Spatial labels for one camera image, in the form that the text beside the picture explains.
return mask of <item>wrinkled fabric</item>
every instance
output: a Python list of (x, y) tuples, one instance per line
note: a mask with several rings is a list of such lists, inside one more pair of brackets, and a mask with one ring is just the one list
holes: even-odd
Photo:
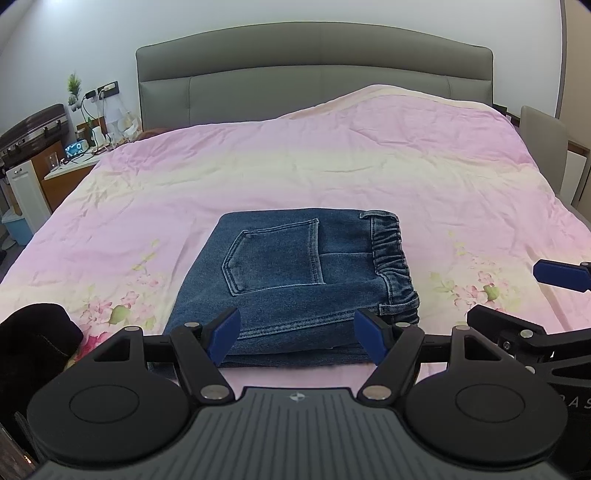
[(164, 332), (235, 307), (242, 329), (226, 357), (232, 365), (361, 363), (369, 357), (355, 339), (355, 310), (416, 323), (418, 304), (393, 213), (234, 212), (189, 270)]
[[(540, 285), (531, 273), (540, 258), (588, 261), (591, 232), (555, 197), (511, 124), (479, 103), (391, 86), (101, 156), (4, 278), (0, 319), (58, 303), (85, 333), (81, 353), (125, 325), (161, 333), (222, 215), (319, 207), (396, 213), (428, 333), (449, 334), (475, 304), (549, 333), (590, 326), (590, 294)], [(237, 390), (354, 387), (368, 369), (225, 375)]]

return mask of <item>nightstand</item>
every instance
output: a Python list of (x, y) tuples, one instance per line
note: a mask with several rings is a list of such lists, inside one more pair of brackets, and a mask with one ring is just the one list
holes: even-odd
[(104, 154), (84, 154), (52, 170), (41, 181), (41, 188), (52, 212), (74, 191)]

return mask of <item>wall socket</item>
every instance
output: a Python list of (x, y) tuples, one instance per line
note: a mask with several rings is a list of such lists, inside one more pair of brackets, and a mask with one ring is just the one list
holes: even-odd
[(102, 87), (98, 87), (96, 91), (99, 94), (99, 99), (104, 99), (111, 97), (113, 95), (117, 95), (119, 93), (119, 82), (107, 83)]

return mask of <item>floral pattern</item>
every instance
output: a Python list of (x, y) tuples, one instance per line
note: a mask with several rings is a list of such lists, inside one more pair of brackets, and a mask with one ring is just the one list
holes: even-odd
[(489, 259), (471, 254), (461, 242), (454, 242), (454, 248), (456, 258), (465, 259), (464, 271), (473, 280), (464, 284), (431, 272), (431, 281), (436, 283), (434, 291), (448, 295), (449, 300), (464, 314), (474, 305), (484, 305), (499, 312), (515, 312), (519, 308), (519, 289), (510, 285), (501, 267)]
[(156, 256), (159, 241), (151, 244), (151, 251), (134, 265), (129, 273), (127, 292), (115, 299), (95, 294), (96, 287), (88, 288), (88, 297), (79, 313), (77, 322), (84, 333), (84, 341), (75, 361), (79, 360), (111, 335), (127, 325), (137, 325), (150, 331), (156, 325), (156, 313), (152, 298), (157, 293), (161, 281), (148, 271), (148, 263)]

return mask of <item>white wall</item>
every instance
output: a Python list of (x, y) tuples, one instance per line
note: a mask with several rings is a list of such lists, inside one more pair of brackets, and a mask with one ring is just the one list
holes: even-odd
[(27, 13), (32, 2), (33, 0), (14, 2), (0, 15), (0, 53), (2, 53), (4, 45), (6, 45), (8, 39), (12, 36), (12, 32)]
[(138, 47), (278, 21), (383, 24), (487, 46), (496, 103), (513, 113), (523, 104), (556, 110), (559, 0), (35, 0), (0, 55), (0, 133), (66, 103), (74, 70), (83, 92), (118, 80), (126, 106), (139, 112)]

